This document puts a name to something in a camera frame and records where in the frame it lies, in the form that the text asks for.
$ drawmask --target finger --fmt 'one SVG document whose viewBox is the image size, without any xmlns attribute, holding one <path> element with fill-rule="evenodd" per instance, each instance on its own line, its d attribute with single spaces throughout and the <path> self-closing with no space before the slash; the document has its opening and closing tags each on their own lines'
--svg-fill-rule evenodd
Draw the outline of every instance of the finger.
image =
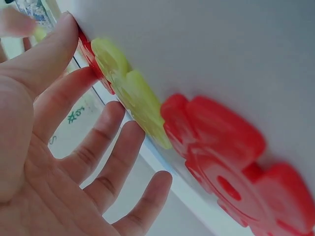
<svg viewBox="0 0 315 236">
<path fill-rule="evenodd" d="M 0 9 L 0 37 L 30 36 L 36 27 L 31 17 L 22 14 L 13 7 Z"/>
<path fill-rule="evenodd" d="M 113 224 L 120 236 L 144 236 L 148 232 L 166 202 L 171 184 L 172 176 L 168 172 L 153 176 L 135 208 Z"/>
<path fill-rule="evenodd" d="M 1 39 L 0 39 L 0 63 L 5 62 L 7 60 L 6 53 L 2 47 Z"/>
<path fill-rule="evenodd" d="M 0 64 L 0 74 L 21 83 L 32 99 L 66 69 L 78 45 L 78 27 L 65 13 L 54 31 L 27 52 Z"/>
<path fill-rule="evenodd" d="M 96 81 L 92 69 L 85 67 L 53 83 L 34 102 L 34 134 L 48 144 L 75 102 Z"/>
<path fill-rule="evenodd" d="M 28 37 L 23 38 L 23 46 L 24 46 L 24 52 L 26 52 L 32 48 L 32 44 L 31 44 L 30 39 Z"/>
<path fill-rule="evenodd" d="M 110 143 L 115 138 L 125 115 L 119 102 L 106 104 L 102 114 L 83 142 L 63 160 L 61 169 L 77 184 L 81 184 L 95 170 Z"/>
<path fill-rule="evenodd" d="M 134 121 L 127 122 L 103 170 L 84 189 L 100 213 L 103 214 L 118 197 L 143 140 L 144 132 L 139 125 Z"/>
</svg>

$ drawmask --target hand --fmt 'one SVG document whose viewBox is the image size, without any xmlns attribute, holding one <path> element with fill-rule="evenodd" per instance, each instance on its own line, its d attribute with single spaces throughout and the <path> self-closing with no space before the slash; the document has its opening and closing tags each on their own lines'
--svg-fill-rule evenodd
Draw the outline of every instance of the hand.
<svg viewBox="0 0 315 236">
<path fill-rule="evenodd" d="M 0 64 L 0 235 L 142 236 L 166 201 L 171 176 L 159 172 L 129 214 L 112 225 L 102 218 L 144 139 L 133 121 L 122 128 L 99 176 L 85 189 L 79 187 L 120 127 L 125 110 L 118 102 L 105 106 L 69 156 L 57 160 L 47 148 L 75 101 L 97 81 L 89 68 L 55 81 L 77 44 L 76 22 L 64 14 L 41 43 Z"/>
</svg>

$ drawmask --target yellow plastic piece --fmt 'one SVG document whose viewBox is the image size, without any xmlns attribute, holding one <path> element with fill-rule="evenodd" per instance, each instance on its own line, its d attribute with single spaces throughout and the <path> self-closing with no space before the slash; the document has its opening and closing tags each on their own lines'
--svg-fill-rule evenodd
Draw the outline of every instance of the yellow plastic piece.
<svg viewBox="0 0 315 236">
<path fill-rule="evenodd" d="M 161 147 L 172 148 L 163 128 L 161 103 L 141 73 L 130 71 L 123 53 L 108 39 L 97 38 L 91 44 L 99 68 L 125 108 L 131 111 L 132 117 Z"/>
<path fill-rule="evenodd" d="M 46 37 L 47 32 L 44 28 L 38 26 L 38 27 L 36 27 L 33 35 L 35 37 L 36 42 L 39 43 L 40 41 L 42 41 Z"/>
</svg>

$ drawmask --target red plastic flower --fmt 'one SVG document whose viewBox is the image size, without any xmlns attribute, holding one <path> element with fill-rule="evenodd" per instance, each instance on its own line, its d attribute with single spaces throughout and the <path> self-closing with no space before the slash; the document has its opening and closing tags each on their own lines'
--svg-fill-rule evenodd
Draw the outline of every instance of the red plastic flower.
<svg viewBox="0 0 315 236">
<path fill-rule="evenodd" d="M 305 184 L 286 163 L 268 170 L 256 163 L 266 143 L 252 125 L 201 96 L 173 95 L 161 114 L 188 170 L 240 225 L 256 236 L 313 236 L 315 206 Z"/>
<path fill-rule="evenodd" d="M 79 30 L 79 50 L 83 54 L 85 60 L 88 62 L 89 66 L 93 69 L 94 73 L 100 78 L 102 84 L 108 90 L 110 94 L 115 94 L 111 87 L 111 83 L 104 77 L 102 71 L 100 70 L 96 60 L 95 55 L 91 48 L 91 43 L 87 40 L 85 35 L 81 30 Z"/>
</svg>

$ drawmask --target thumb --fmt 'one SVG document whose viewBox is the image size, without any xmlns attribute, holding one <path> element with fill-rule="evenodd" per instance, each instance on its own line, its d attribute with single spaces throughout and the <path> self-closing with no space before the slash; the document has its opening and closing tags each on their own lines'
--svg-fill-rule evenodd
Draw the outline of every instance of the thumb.
<svg viewBox="0 0 315 236">
<path fill-rule="evenodd" d="M 0 37 L 27 37 L 33 33 L 35 27 L 34 19 L 13 7 L 0 9 Z"/>
</svg>

